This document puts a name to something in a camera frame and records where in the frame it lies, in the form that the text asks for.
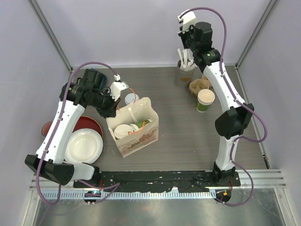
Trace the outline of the white plastic lid stack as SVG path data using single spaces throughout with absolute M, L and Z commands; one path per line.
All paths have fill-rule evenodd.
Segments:
M 139 96 L 138 96 L 137 94 L 129 93 L 129 94 L 127 94 L 127 95 L 125 96 L 124 101 L 125 101 L 125 104 L 126 104 L 126 105 L 129 105 L 129 104 L 132 104 L 132 103 L 138 101 L 139 99 L 140 99 L 140 98 L 139 98 Z

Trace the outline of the brown pulp cup carrier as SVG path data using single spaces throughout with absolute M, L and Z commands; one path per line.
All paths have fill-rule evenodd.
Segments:
M 194 81 L 192 81 L 189 84 L 190 92 L 196 96 L 198 95 L 200 90 L 210 89 L 212 87 L 213 86 L 212 86 L 211 82 L 205 75 L 202 75 L 201 79 L 195 79 Z

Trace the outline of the white plastic cup lid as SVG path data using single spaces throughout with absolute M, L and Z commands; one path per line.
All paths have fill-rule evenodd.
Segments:
M 116 139 L 122 139 L 129 135 L 129 132 L 133 132 L 133 128 L 130 125 L 121 124 L 114 130 L 114 136 Z

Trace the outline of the bear print paper bag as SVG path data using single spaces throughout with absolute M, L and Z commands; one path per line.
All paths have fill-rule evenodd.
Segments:
M 118 125 L 136 124 L 128 111 L 128 108 L 130 107 L 132 108 L 137 122 L 146 119 L 151 119 L 152 122 L 148 123 L 143 128 L 140 128 L 137 132 L 129 132 L 128 136 L 122 139 L 116 139 L 113 132 Z M 143 97 L 132 104 L 126 105 L 118 109 L 116 113 L 116 117 L 107 118 L 106 122 L 109 132 L 122 157 L 127 157 L 158 140 L 159 117 L 152 108 L 151 99 L 149 97 Z

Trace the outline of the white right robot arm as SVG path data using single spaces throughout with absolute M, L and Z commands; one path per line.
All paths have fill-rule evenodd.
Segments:
M 220 52 L 212 47 L 213 30 L 210 23 L 183 24 L 178 35 L 184 48 L 192 51 L 194 62 L 211 82 L 222 107 L 222 114 L 214 123 L 220 144 L 212 179 L 216 185 L 223 186 L 234 177 L 236 139 L 247 128 L 254 106 L 246 104 L 238 94 L 226 72 Z

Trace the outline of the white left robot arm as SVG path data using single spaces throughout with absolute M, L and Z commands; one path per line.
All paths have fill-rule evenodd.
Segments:
M 82 78 L 76 82 L 69 80 L 62 87 L 58 109 L 48 134 L 36 153 L 25 158 L 25 164 L 37 177 L 61 186 L 72 180 L 84 180 L 91 188 L 99 185 L 99 167 L 87 162 L 65 162 L 67 144 L 86 107 L 94 107 L 104 118 L 115 117 L 121 92 L 128 88 L 120 76 L 115 75 L 108 92 L 103 92 L 99 89 L 99 75 L 94 69 L 86 69 Z

